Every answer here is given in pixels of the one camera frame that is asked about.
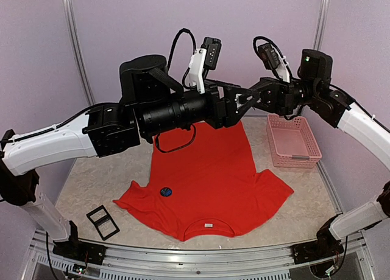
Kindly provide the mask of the red t-shirt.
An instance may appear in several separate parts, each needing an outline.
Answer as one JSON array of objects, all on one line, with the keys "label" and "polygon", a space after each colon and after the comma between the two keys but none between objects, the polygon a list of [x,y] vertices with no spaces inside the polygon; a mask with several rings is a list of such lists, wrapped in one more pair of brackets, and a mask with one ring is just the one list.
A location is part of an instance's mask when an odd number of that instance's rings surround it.
[{"label": "red t-shirt", "polygon": [[[258,172],[242,124],[163,133],[145,187],[133,181],[115,203],[144,225],[180,241],[237,237],[271,219],[293,190],[270,170]],[[212,228],[205,228],[212,223]]]}]

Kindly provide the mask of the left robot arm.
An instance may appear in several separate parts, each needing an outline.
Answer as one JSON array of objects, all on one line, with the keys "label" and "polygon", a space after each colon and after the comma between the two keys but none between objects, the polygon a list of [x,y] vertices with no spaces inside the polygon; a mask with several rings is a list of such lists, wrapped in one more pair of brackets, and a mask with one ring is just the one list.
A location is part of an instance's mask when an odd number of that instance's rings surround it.
[{"label": "left robot arm", "polygon": [[258,92],[209,80],[204,91],[185,90],[168,74],[162,55],[145,55],[119,67],[122,97],[98,103],[67,120],[1,139],[1,197],[19,206],[46,231],[54,253],[86,264],[101,265],[106,248],[83,242],[77,226],[66,220],[38,189],[37,169],[74,158],[105,157],[138,146],[175,128],[205,121],[214,128],[236,125],[253,107]]}]

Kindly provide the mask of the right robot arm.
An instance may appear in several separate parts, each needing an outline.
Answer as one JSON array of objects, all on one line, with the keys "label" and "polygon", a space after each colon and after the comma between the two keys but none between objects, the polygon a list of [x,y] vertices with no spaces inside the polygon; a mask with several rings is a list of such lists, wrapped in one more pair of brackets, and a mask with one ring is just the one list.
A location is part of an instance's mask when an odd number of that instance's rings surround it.
[{"label": "right robot arm", "polygon": [[[260,95],[256,108],[286,116],[297,107],[308,106],[334,128],[348,134],[389,167],[389,130],[367,113],[345,91],[331,84],[333,59],[312,49],[304,49],[295,79],[287,62],[271,44],[254,47],[256,55],[273,78],[263,77],[253,86]],[[317,261],[343,253],[341,241],[389,218],[389,184],[382,193],[351,211],[327,220],[316,240],[292,246],[295,264]]]}]

